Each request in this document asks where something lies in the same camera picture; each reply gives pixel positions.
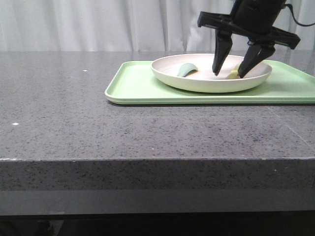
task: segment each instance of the granite countertop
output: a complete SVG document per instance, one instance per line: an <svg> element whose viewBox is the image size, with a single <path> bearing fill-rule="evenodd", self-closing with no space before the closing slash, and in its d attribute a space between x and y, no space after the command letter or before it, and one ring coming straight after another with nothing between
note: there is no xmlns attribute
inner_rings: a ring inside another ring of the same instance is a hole
<svg viewBox="0 0 315 236"><path fill-rule="evenodd" d="M314 105L122 106L106 99L123 62L175 54L0 53L0 215L92 213L12 207L25 193L31 202L47 191L63 199L81 191L293 189L310 191L294 209L315 209ZM276 51L270 59L315 74L313 51Z"/></svg>

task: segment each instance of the shallow dish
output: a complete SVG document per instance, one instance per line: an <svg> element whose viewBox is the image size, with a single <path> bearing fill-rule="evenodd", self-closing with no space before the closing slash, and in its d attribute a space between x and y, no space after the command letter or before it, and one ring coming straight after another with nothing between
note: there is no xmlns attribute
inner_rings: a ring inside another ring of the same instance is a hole
<svg viewBox="0 0 315 236"><path fill-rule="evenodd" d="M214 54L183 54L159 58L151 64L154 75L163 83L195 92L236 92L262 84L270 75L270 65L261 62L242 79L225 79L243 57L228 55L218 76L212 72ZM184 63L192 63L198 71L186 77L177 76Z"/></svg>

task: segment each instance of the green tray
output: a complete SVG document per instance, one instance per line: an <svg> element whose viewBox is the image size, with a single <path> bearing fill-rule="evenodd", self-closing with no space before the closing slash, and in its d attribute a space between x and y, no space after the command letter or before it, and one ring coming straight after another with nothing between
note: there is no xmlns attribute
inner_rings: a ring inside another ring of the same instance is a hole
<svg viewBox="0 0 315 236"><path fill-rule="evenodd" d="M273 71L261 85L240 92L202 93L160 82L151 71L152 61L128 61L121 65L105 95L111 102L125 105L315 103L315 77L279 61L264 62Z"/></svg>

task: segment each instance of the white curtain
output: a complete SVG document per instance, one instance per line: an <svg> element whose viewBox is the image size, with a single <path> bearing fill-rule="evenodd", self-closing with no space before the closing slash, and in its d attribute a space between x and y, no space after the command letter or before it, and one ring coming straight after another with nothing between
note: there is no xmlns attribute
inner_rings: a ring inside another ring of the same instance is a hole
<svg viewBox="0 0 315 236"><path fill-rule="evenodd" d="M0 0L0 51L211 51L214 30L200 11L230 13L233 0ZM315 0L287 0L297 19L315 22ZM274 26L313 50L315 27L297 26L289 9ZM233 36L233 50L247 39Z"/></svg>

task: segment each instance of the yellow food piece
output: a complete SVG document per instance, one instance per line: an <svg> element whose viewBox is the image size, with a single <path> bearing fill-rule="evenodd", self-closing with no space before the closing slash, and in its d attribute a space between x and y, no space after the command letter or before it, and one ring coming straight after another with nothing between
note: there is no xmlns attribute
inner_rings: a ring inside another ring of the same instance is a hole
<svg viewBox="0 0 315 236"><path fill-rule="evenodd" d="M226 80L234 80L234 79L240 79L240 76L238 74L238 68L240 65L236 65L234 69L231 71L231 73L225 78Z"/></svg>

